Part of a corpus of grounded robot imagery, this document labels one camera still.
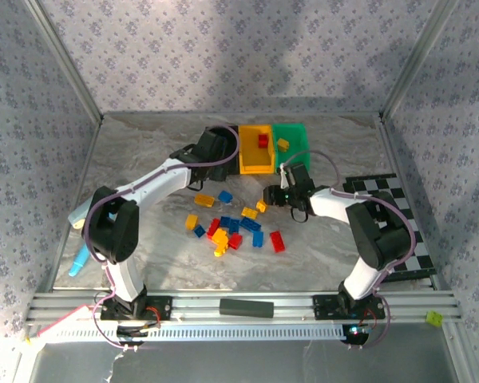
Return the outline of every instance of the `checkerboard mat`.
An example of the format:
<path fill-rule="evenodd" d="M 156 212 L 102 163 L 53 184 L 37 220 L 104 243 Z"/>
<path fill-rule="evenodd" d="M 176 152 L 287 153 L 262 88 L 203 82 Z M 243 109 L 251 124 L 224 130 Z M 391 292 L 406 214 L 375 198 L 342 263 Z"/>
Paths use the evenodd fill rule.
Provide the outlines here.
<path fill-rule="evenodd" d="M 405 263 L 395 267 L 395 272 L 385 279 L 387 282 L 426 278 L 437 273 L 433 262 L 431 262 L 430 253 L 422 239 L 421 232 L 415 222 L 414 213 L 410 209 L 408 200 L 395 174 L 348 177 L 343 187 L 344 191 L 349 193 L 371 194 L 373 192 L 389 192 L 394 197 L 399 210 L 410 221 L 414 229 L 417 240 L 414 254 Z"/>

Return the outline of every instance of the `wall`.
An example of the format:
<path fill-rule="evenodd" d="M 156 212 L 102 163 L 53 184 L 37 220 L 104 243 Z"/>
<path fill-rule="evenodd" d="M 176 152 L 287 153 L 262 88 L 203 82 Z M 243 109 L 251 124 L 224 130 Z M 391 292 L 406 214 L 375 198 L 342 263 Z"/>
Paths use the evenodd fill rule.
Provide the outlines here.
<path fill-rule="evenodd" d="M 55 256 L 92 134 L 22 2 L 0 2 L 0 379 L 14 372 L 11 351 Z"/>
<path fill-rule="evenodd" d="M 435 0 L 44 0 L 103 113 L 377 111 Z"/>
<path fill-rule="evenodd" d="M 479 360 L 479 0 L 460 2 L 390 135 Z"/>

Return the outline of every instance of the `blue lego brick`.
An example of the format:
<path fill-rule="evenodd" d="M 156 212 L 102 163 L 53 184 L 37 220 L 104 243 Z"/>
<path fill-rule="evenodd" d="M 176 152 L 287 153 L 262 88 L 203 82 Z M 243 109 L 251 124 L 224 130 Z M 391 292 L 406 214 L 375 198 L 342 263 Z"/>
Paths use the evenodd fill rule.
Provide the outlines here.
<path fill-rule="evenodd" d="M 240 232 L 240 220 L 231 218 L 231 222 L 229 222 L 229 234 L 234 234 L 239 232 Z"/>
<path fill-rule="evenodd" d="M 229 202 L 232 201 L 232 194 L 223 190 L 218 195 L 218 200 L 223 202 L 223 203 L 229 203 Z"/>
<path fill-rule="evenodd" d="M 231 217 L 220 217 L 220 227 L 229 228 L 230 222 L 231 222 Z"/>
<path fill-rule="evenodd" d="M 262 231 L 254 231 L 254 239 L 252 245 L 254 247 L 263 247 L 264 233 Z"/>
<path fill-rule="evenodd" d="M 248 231 L 250 231 L 251 233 L 253 233 L 254 231 L 259 231 L 261 230 L 261 225 L 259 225 L 256 221 L 254 221 L 253 219 L 250 219 L 250 218 L 247 218 L 247 217 L 244 217 L 241 222 L 239 222 L 239 225 L 245 229 L 247 229 Z"/>
<path fill-rule="evenodd" d="M 193 232 L 195 233 L 195 235 L 197 237 L 202 237 L 204 234 L 206 234 L 206 231 L 204 230 L 204 228 L 200 225 L 197 225 L 197 227 L 193 230 Z"/>

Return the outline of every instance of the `gray marble tabletop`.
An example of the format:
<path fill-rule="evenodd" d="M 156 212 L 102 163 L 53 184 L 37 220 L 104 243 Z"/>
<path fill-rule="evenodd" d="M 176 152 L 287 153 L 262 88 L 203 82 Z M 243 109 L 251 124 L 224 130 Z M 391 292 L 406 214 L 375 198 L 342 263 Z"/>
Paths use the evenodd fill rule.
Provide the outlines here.
<path fill-rule="evenodd" d="M 156 115 L 107 116 L 101 127 L 87 171 L 81 201 L 106 185 L 111 188 L 133 181 L 159 166 L 168 155 L 194 143 L 211 124 L 270 124 L 299 122 L 307 127 L 311 148 L 335 159 L 342 176 L 390 172 L 378 130 L 371 119 L 340 116 L 250 116 Z M 311 176 L 316 185 L 332 184 L 333 168 L 320 157 L 311 157 Z M 243 207 L 255 208 L 264 187 L 279 177 L 229 176 L 224 183 L 208 181 L 205 194 L 218 196 L 226 190 L 234 195 L 231 204 L 215 202 L 211 208 L 194 204 L 195 192 L 181 190 L 151 206 L 141 216 L 139 245 L 134 253 L 137 267 L 150 290 L 334 290 L 351 272 L 358 258 L 350 228 L 333 219 L 310 217 L 296 223 L 288 209 L 269 207 L 259 214 L 265 233 L 263 248 L 252 246 L 243 234 L 242 247 L 216 258 L 215 245 L 205 236 L 185 230 L 189 213 L 199 216 L 207 228 L 222 215 L 240 217 Z M 275 254 L 268 233 L 280 230 L 287 250 Z M 61 258 L 55 287 L 99 288 L 107 286 L 101 268 L 90 259 L 80 273 L 68 276 L 83 241 L 74 229 Z"/>

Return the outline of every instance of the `red lego brick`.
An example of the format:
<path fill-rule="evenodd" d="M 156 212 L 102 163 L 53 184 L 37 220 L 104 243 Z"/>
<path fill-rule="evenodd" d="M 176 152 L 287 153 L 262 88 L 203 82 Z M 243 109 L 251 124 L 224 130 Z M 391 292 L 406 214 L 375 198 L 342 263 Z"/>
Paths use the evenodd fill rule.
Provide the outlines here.
<path fill-rule="evenodd" d="M 274 231 L 270 233 L 270 238 L 271 243 L 273 243 L 273 250 L 275 250 L 275 253 L 286 250 L 286 246 L 284 245 L 280 231 Z"/>
<path fill-rule="evenodd" d="M 238 250 L 242 242 L 243 236 L 239 235 L 238 233 L 234 233 L 229 239 L 229 246 L 232 247 L 234 250 Z"/>
<path fill-rule="evenodd" d="M 268 134 L 259 134 L 259 147 L 260 148 L 268 147 Z"/>
<path fill-rule="evenodd" d="M 211 239 L 213 238 L 213 235 L 216 232 L 216 229 L 220 227 L 220 220 L 218 218 L 215 218 L 212 222 L 211 225 L 209 225 L 208 228 L 208 238 Z"/>

